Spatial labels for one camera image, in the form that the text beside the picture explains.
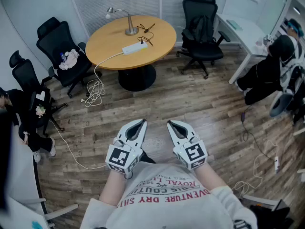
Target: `black jacket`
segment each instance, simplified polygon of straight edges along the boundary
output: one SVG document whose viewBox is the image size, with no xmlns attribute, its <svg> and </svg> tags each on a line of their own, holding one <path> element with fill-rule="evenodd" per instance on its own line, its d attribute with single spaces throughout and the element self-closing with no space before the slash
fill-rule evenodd
<svg viewBox="0 0 305 229">
<path fill-rule="evenodd" d="M 29 134 L 36 132 L 36 118 L 35 113 L 29 111 L 31 98 L 28 97 L 23 91 L 18 89 L 12 89 L 7 91 L 10 101 L 13 106 L 6 105 L 6 109 L 9 112 L 14 125 L 19 125 L 16 114 L 19 114 L 21 124 L 24 131 Z"/>
</svg>

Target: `sneaker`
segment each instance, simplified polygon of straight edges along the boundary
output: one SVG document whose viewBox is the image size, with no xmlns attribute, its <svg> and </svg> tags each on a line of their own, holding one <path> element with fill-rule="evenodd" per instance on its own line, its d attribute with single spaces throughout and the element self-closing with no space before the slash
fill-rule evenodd
<svg viewBox="0 0 305 229">
<path fill-rule="evenodd" d="M 240 92 L 243 92 L 243 90 L 239 87 L 239 85 L 237 84 L 237 80 L 235 81 L 235 85 L 238 87 L 238 90 L 240 91 Z"/>
<path fill-rule="evenodd" d="M 41 159 L 39 150 L 37 150 L 36 152 L 33 152 L 33 156 L 34 156 L 35 162 L 38 163 Z"/>
<path fill-rule="evenodd" d="M 51 148 L 51 151 L 50 151 L 50 155 L 52 157 L 54 157 L 56 155 L 56 149 L 55 149 L 55 140 L 54 138 L 51 137 L 51 140 L 52 140 L 52 148 Z"/>
</svg>

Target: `desk lamp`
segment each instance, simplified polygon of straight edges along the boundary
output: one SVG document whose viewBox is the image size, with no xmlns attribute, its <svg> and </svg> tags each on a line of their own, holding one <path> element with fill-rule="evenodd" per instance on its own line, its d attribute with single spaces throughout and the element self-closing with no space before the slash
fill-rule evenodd
<svg viewBox="0 0 305 229">
<path fill-rule="evenodd" d="M 109 7 L 107 9 L 106 19 L 110 19 L 110 14 L 113 13 L 113 12 L 116 12 L 116 11 L 124 11 L 128 14 L 128 29 L 125 30 L 125 34 L 127 36 L 136 35 L 139 32 L 139 28 L 138 27 L 133 27 L 132 18 L 126 10 L 122 10 L 122 9 L 116 9 L 115 10 L 113 7 Z"/>
</svg>

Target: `plastic bottle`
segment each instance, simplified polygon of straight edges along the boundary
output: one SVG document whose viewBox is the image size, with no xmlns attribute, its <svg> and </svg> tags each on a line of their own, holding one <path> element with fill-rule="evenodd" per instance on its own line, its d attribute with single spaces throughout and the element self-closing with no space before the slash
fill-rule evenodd
<svg viewBox="0 0 305 229">
<path fill-rule="evenodd" d="M 66 56 L 61 52 L 61 60 L 63 61 L 63 62 L 66 62 L 67 61 L 67 58 L 66 58 Z"/>
</svg>

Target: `table pedestal base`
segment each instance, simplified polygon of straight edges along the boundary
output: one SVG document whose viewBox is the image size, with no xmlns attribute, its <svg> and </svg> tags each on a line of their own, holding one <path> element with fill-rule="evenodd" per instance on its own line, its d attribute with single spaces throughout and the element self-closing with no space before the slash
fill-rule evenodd
<svg viewBox="0 0 305 229">
<path fill-rule="evenodd" d="M 130 70 L 119 70 L 119 83 L 122 88 L 139 92 L 149 88 L 156 80 L 156 70 L 151 64 Z"/>
</svg>

